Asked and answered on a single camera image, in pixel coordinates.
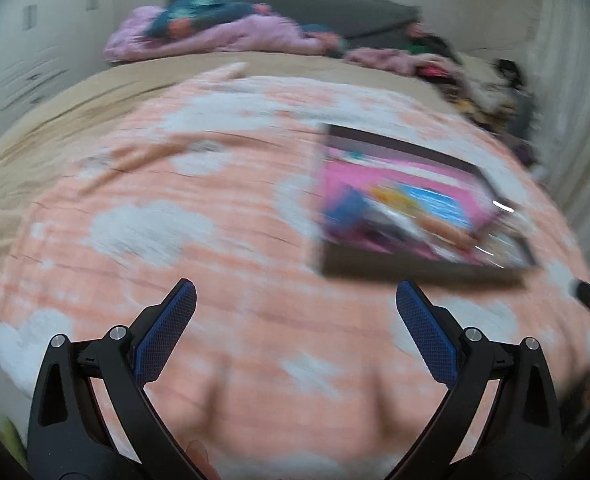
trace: peach blanket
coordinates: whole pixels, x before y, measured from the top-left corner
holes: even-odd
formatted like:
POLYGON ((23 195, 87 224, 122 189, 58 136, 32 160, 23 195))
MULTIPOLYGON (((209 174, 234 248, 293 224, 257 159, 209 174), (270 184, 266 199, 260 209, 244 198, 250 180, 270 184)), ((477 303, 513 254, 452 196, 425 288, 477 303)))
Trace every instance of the peach blanket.
MULTIPOLYGON (((537 337, 559 390, 587 369, 590 316, 569 294, 574 276, 588 278, 585 263, 508 150, 402 94, 243 70, 144 103, 28 209, 0 272, 0 364, 18 386, 32 393, 54 333, 100 337, 186 277, 197 312, 146 387, 178 441, 201 439, 225 480, 383 478, 444 387, 397 315, 394 286, 315 272, 326 122, 469 160, 521 203, 542 265, 525 287, 425 291, 491 339, 537 337)), ((476 419, 462 453, 482 426, 476 419)))

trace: white cabinet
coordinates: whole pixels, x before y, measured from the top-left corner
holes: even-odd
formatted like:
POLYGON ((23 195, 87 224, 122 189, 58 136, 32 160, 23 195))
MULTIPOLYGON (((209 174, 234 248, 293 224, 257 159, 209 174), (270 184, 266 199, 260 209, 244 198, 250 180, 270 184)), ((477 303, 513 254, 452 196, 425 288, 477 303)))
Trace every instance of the white cabinet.
POLYGON ((0 136, 41 102, 106 68, 102 47, 114 6, 98 3, 87 10, 87 0, 0 0, 0 136), (34 23, 25 23, 28 14, 34 23))

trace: yellow object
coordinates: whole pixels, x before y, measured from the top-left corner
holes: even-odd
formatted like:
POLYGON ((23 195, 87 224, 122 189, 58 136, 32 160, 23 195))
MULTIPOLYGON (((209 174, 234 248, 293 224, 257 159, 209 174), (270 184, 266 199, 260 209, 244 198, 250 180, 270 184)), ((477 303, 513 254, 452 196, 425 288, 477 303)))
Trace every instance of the yellow object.
POLYGON ((374 186, 371 188, 371 197, 404 214, 414 214, 422 209, 417 200, 391 186, 374 186))

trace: beige bed sheet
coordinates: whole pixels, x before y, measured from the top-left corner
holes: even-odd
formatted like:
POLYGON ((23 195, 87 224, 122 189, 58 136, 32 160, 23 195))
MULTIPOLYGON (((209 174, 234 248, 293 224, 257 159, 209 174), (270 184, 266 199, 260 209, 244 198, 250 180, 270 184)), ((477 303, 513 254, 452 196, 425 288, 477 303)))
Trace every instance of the beige bed sheet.
MULTIPOLYGON (((496 76, 486 62, 462 56, 477 79, 496 76)), ((110 132, 137 104, 205 70, 232 61, 248 75, 314 78, 410 95, 438 112, 455 113, 428 84, 324 57, 260 52, 193 54, 118 66, 86 79, 19 120, 0 139, 0 267, 24 208, 60 174, 62 165, 110 132)))

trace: purple blanket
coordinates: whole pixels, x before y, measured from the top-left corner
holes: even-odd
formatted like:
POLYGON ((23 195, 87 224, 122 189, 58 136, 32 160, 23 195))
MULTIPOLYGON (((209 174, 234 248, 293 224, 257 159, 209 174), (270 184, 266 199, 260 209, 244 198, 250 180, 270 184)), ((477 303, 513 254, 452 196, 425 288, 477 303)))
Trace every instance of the purple blanket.
POLYGON ((179 41, 149 38, 144 32, 162 11, 162 8, 152 6, 132 10, 109 38, 104 59, 109 62, 141 61, 182 54, 244 50, 321 56, 327 48, 318 38, 307 38, 296 22, 282 16, 247 16, 179 41))

